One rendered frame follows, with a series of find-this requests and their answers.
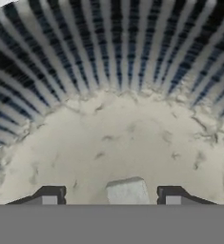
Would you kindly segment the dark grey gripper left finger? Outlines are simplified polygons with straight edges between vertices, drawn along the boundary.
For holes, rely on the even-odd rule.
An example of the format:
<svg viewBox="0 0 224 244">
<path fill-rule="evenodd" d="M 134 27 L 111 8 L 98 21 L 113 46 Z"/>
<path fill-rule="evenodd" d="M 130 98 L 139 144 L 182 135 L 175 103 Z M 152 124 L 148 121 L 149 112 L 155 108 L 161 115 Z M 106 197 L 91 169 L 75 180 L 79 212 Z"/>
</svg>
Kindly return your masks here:
<svg viewBox="0 0 224 244">
<path fill-rule="evenodd" d="M 14 200 L 10 205 L 65 205 L 67 188 L 65 186 L 43 186 L 34 194 Z"/>
</svg>

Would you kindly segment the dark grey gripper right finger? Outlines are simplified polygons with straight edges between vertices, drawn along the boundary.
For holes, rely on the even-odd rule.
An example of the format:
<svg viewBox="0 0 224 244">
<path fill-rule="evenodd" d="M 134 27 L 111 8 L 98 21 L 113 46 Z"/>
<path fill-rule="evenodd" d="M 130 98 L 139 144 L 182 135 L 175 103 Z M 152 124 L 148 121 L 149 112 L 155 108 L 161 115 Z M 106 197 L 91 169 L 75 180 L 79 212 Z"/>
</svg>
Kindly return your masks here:
<svg viewBox="0 0 224 244">
<path fill-rule="evenodd" d="M 158 186 L 156 193 L 158 205 L 214 205 L 212 201 L 191 195 L 181 186 Z"/>
</svg>

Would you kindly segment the white ice cube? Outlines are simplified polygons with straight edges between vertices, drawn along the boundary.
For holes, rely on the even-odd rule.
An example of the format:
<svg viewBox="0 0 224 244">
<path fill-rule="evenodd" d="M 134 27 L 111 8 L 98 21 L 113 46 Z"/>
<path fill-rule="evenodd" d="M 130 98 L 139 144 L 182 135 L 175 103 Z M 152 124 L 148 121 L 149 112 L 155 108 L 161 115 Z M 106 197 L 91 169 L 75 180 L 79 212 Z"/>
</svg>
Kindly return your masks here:
<svg viewBox="0 0 224 244">
<path fill-rule="evenodd" d="M 106 190 L 111 204 L 147 205 L 150 203 L 146 183 L 138 176 L 111 181 L 107 184 Z"/>
</svg>

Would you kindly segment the blue striped white bowl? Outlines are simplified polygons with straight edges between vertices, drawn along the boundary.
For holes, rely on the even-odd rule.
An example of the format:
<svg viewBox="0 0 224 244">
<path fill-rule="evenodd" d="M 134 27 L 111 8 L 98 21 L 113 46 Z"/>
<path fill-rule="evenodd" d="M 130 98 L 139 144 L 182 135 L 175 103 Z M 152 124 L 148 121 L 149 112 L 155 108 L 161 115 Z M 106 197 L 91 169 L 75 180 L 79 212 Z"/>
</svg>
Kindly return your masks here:
<svg viewBox="0 0 224 244">
<path fill-rule="evenodd" d="M 224 0 L 0 7 L 0 204 L 131 177 L 224 204 Z"/>
</svg>

